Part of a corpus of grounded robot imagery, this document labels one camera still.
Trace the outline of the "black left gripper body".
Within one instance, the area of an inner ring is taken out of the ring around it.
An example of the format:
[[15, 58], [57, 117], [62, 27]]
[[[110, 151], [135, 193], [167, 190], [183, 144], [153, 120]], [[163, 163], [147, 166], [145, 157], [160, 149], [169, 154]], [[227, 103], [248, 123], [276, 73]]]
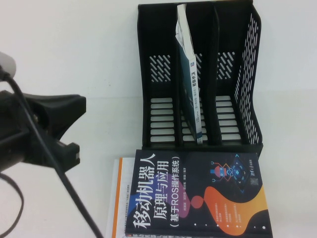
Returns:
[[49, 167], [17, 98], [4, 90], [0, 92], [0, 170], [20, 162]]

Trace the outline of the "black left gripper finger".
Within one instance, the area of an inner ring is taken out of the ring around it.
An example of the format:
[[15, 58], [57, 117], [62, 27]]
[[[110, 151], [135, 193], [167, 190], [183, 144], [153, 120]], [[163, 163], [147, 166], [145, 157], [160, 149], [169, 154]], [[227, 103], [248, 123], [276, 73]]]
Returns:
[[56, 156], [63, 169], [71, 169], [80, 163], [80, 146], [57, 141]]
[[60, 139], [86, 112], [86, 98], [80, 95], [26, 95], [38, 125], [48, 135]]

